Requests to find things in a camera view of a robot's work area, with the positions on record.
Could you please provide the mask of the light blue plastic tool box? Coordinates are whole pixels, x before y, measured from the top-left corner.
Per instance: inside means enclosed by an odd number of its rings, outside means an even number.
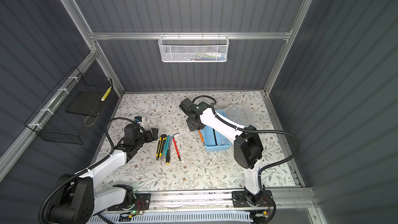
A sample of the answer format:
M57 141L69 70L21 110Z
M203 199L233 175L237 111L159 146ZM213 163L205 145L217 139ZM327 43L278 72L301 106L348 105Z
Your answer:
M218 110L208 108L200 115L200 121L205 125L201 133L208 152L229 149L235 137L242 134L236 128L245 128L254 123L251 112L242 105Z

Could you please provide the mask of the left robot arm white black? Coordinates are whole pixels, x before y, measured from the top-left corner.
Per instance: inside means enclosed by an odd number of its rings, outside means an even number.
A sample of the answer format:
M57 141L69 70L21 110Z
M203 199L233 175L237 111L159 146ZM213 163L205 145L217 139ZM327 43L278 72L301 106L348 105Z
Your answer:
M159 140L156 128L146 130L140 123L142 117L128 120L124 137L98 162L72 175L59 178L59 185L45 198L38 211L41 224L85 224L92 216L102 218L102 213L119 205L126 211L140 212L145 204L137 199L134 189L115 184L110 190L94 190L107 176L127 164L145 143Z

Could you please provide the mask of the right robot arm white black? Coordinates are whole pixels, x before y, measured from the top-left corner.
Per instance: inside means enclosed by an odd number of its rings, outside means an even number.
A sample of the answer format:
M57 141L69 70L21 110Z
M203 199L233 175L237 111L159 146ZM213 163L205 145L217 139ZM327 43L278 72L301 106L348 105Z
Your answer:
M252 196L259 195L263 188L262 172L293 159L300 150L298 138L282 130L257 130L252 125L247 127L239 125L216 112L214 105L217 101L213 97L208 95L204 97L213 100L213 103L200 102L196 104L194 100L186 98L179 105L179 108L187 116L189 130L197 131L209 126L232 142L234 159L244 169L245 190ZM264 147L259 137L260 134L281 134L290 137L294 140L296 148L285 159L261 167Z

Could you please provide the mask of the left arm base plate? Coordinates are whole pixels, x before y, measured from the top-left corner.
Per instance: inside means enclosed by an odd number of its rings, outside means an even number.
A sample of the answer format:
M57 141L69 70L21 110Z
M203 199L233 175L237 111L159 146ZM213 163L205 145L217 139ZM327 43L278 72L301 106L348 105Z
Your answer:
M149 210L151 194L135 194L135 201L131 204L122 203L109 207L108 211L147 211Z

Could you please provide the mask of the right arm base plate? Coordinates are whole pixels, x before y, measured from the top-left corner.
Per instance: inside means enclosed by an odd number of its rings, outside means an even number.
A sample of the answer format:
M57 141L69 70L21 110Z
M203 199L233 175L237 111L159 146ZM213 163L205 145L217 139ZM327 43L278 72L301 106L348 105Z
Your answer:
M247 190L238 190L232 192L232 201L234 207L265 207L275 206L275 202L270 190L261 190L254 195Z

